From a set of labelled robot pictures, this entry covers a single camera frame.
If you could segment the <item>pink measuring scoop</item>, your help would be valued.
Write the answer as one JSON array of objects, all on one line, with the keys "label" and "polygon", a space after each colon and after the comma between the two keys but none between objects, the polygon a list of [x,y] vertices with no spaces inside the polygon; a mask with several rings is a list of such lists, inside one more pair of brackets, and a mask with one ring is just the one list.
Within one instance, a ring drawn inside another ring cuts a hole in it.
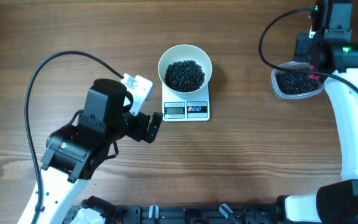
[{"label": "pink measuring scoop", "polygon": [[309,79],[312,80],[319,80],[319,75],[316,75],[314,72],[317,72],[317,69],[315,69],[315,67],[313,65],[310,66],[310,71],[312,72],[309,75]]}]

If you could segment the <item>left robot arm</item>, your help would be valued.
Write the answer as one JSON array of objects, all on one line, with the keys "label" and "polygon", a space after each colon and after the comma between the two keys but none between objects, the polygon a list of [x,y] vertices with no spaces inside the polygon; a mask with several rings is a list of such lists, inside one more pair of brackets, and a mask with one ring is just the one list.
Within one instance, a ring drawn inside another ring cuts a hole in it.
[{"label": "left robot arm", "polygon": [[85,107],[72,122],[54,131],[38,169],[40,180],[21,215],[20,223],[62,223],[97,167],[113,159],[117,141],[128,136],[152,143],[162,114],[145,115],[140,109],[155,85],[141,76],[121,81],[97,79],[88,91]]}]

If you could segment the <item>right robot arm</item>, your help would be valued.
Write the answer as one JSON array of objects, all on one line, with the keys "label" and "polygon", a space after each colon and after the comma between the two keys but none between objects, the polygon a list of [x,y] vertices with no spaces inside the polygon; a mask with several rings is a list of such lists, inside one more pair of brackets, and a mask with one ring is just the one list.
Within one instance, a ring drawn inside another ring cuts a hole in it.
[{"label": "right robot arm", "polygon": [[284,199],[289,222],[358,223],[358,43],[351,42],[352,1],[317,1],[307,50],[331,101],[341,145],[341,181]]}]

